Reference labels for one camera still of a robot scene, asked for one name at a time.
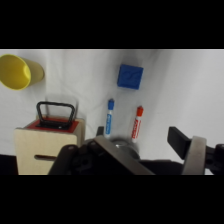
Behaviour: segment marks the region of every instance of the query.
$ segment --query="white table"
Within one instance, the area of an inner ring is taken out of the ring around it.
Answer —
[[[142,105],[137,144],[142,159],[181,162],[167,143],[169,126],[188,137],[205,137],[212,147],[224,142],[224,50],[0,50],[5,53],[40,63],[46,76],[22,91],[0,85],[0,154],[15,154],[13,130],[34,120],[42,100],[78,106],[86,139],[105,125],[110,98],[115,100],[112,137],[130,138]],[[121,64],[144,68],[140,90],[117,87]]]

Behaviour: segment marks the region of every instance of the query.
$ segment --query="blue cap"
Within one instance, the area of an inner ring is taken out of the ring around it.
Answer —
[[[108,102],[108,110],[113,110],[114,109],[114,100],[111,99]]]

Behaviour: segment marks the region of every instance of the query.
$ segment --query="black handle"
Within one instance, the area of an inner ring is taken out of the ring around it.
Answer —
[[[61,107],[70,107],[72,109],[71,115],[68,119],[68,122],[59,122],[59,121],[49,121],[43,119],[40,106],[41,105],[52,105],[52,106],[61,106]],[[72,119],[75,114],[75,108],[71,104],[65,103],[55,103],[55,102],[46,102],[42,101],[37,104],[37,113],[40,119],[40,124],[37,127],[45,127],[45,128],[53,128],[53,129],[60,129],[60,130],[68,130],[72,124]]]

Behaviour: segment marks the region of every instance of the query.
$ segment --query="blue marker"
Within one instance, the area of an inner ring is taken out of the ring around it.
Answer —
[[[106,122],[106,130],[105,137],[109,138],[111,134],[111,123],[112,123],[112,112],[114,109],[114,100],[111,99],[108,102],[108,113],[107,113],[107,122]]]

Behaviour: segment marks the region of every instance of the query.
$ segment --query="marker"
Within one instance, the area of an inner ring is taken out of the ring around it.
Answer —
[[[114,100],[111,99],[108,102],[108,113],[107,113],[107,122],[106,122],[106,130],[105,137],[109,138],[111,134],[111,123],[112,123],[112,112],[114,109]]]
[[[144,111],[143,107],[138,107],[137,116],[135,118],[135,123],[134,123],[134,128],[132,131],[132,138],[131,138],[133,143],[136,143],[138,139],[138,133],[139,133],[140,125],[141,125],[141,118],[142,118],[143,111]]]

